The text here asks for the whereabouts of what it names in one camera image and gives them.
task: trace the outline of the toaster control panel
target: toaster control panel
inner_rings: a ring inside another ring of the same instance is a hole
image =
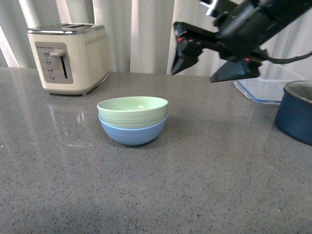
[[[65,43],[36,41],[35,46],[45,82],[55,84],[74,83]]]

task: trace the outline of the blue bowl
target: blue bowl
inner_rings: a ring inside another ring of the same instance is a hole
[[[167,117],[168,114],[161,122],[150,127],[124,129],[108,125],[101,119],[100,115],[98,115],[101,125],[107,135],[109,135],[111,139],[125,145],[141,145],[155,139],[163,130]]]

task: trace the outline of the pot lid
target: pot lid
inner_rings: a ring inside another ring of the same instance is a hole
[[[312,105],[312,81],[294,81],[284,88],[293,97]]]

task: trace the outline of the pot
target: pot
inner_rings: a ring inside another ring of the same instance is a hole
[[[312,81],[294,81],[284,86],[275,122],[286,134],[312,146]]]

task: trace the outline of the toaster lever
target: toaster lever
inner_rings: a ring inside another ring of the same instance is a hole
[[[62,57],[65,54],[64,50],[56,49],[51,52],[52,57]]]

